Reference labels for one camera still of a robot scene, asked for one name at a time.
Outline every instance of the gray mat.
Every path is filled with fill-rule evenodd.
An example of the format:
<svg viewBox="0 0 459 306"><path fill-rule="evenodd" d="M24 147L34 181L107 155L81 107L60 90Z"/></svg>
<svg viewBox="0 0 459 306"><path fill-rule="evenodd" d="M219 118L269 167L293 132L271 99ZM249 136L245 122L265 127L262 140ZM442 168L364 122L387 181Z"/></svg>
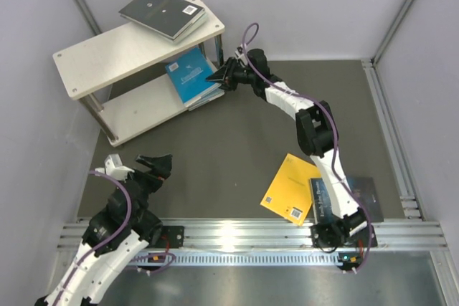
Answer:
<svg viewBox="0 0 459 306"><path fill-rule="evenodd" d="M384 217L404 217L360 61L270 62L270 66L291 88L328 101L339 129L346 174L372 177ZM113 86L112 97L163 73L164 67L156 65L126 78ZM127 166L135 166L138 154L172 153L172 175L151 196L150 209L159 217L187 218L276 217L260 206L260 200L286 153L305 158L292 119L255 97L247 85L120 148L113 148L101 133L92 168L102 166L109 153L119 153ZM79 216L93 216L112 191L109 183L90 177Z"/></svg>

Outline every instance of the white shelf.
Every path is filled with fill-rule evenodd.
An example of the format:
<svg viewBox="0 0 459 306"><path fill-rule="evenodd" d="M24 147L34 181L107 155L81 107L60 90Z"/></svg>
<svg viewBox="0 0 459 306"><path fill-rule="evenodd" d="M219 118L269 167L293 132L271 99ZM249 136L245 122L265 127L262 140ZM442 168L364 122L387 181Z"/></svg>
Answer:
<svg viewBox="0 0 459 306"><path fill-rule="evenodd" d="M214 64L207 60L213 71ZM104 103L100 115L118 136L116 147L186 111L167 74Z"/></svg>
<svg viewBox="0 0 459 306"><path fill-rule="evenodd" d="M170 43L139 24L127 23L54 53L53 59L70 98L79 100L224 31L224 24L201 0L188 1L203 6L208 20L177 44ZM125 111L122 107L119 108L119 111ZM113 128L121 138L119 130L120 128Z"/></svg>

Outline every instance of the book cover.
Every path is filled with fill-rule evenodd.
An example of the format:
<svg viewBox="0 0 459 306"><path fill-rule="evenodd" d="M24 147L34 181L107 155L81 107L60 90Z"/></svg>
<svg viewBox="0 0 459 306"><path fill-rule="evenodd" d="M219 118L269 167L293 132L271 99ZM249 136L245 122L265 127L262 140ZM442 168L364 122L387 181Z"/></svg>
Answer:
<svg viewBox="0 0 459 306"><path fill-rule="evenodd" d="M373 178L350 177L347 178L347 181L353 194L363 203L370 213L372 221L384 221ZM321 178L312 178L311 189L313 192L313 209L316 222L320 224L333 221L334 215L331 212L330 198L328 197L328 191L326 190L325 183Z"/></svg>
<svg viewBox="0 0 459 306"><path fill-rule="evenodd" d="M309 181L320 176L317 167L287 154L260 205L301 226L312 205Z"/></svg>
<svg viewBox="0 0 459 306"><path fill-rule="evenodd" d="M187 0L132 0L119 13L175 40L205 14L205 9Z"/></svg>
<svg viewBox="0 0 459 306"><path fill-rule="evenodd" d="M185 107L191 107L219 87L206 81L213 71L198 47L168 64L166 71Z"/></svg>
<svg viewBox="0 0 459 306"><path fill-rule="evenodd" d="M222 89L216 89L211 91L210 93L207 93L205 96L201 97L198 101L193 103L189 108L188 111L192 111L194 109L197 109L198 107L203 106L204 104L207 104L211 100L216 100L217 98L220 98L221 96L224 95L224 91Z"/></svg>

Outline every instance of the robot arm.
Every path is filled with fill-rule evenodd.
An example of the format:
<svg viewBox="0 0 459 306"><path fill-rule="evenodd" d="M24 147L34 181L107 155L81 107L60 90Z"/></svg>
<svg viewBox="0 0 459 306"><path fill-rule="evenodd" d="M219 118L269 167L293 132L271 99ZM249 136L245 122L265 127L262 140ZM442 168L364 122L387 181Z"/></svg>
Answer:
<svg viewBox="0 0 459 306"><path fill-rule="evenodd" d="M247 53L252 65L273 85L259 78L242 54L242 48L236 51L236 57L227 62L207 80L221 84L223 90L236 90L238 84L249 84L253 92L266 102L280 108L294 119L301 150L310 156L321 172L331 201L331 209L336 217L330 224L316 224L312 228L315 246L343 246L356 234L366 228L367 222L363 210L346 190L349 187L339 152L336 151L335 171L343 180L338 180L332 170L333 132L326 116L310 100L296 97L295 90L290 89L284 81L271 74L268 61L261 49L251 49ZM331 114L330 107L324 101L321 105Z"/></svg>
<svg viewBox="0 0 459 306"><path fill-rule="evenodd" d="M97 305L126 265L142 249L158 241L162 222L148 210L148 197L170 176L171 159L172 156L139 156L136 161L150 168L141 172L123 166L119 155L107 157L105 167L96 169L96 173L120 181L129 205L126 195L117 188L107 206L91 218L73 263L58 286L37 300L35 306ZM126 226L119 231L122 224Z"/></svg>

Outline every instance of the dark gray book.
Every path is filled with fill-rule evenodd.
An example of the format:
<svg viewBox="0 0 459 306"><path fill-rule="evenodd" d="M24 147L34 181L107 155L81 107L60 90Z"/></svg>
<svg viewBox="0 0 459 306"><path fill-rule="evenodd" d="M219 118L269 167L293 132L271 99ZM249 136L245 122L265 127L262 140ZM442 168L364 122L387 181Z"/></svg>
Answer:
<svg viewBox="0 0 459 306"><path fill-rule="evenodd" d="M355 197L363 203L366 210L370 213L373 222L383 222L381 206L379 205L378 195L373 178L370 177L350 177L347 178L349 187ZM316 222L325 224L332 222L334 215L331 212L331 202L328 191L321 178L311 179L311 190L313 192L313 209Z"/></svg>
<svg viewBox="0 0 459 306"><path fill-rule="evenodd" d="M187 0L132 0L119 12L172 41L183 38L184 32L189 34L187 29L198 27L205 16L203 7Z"/></svg>

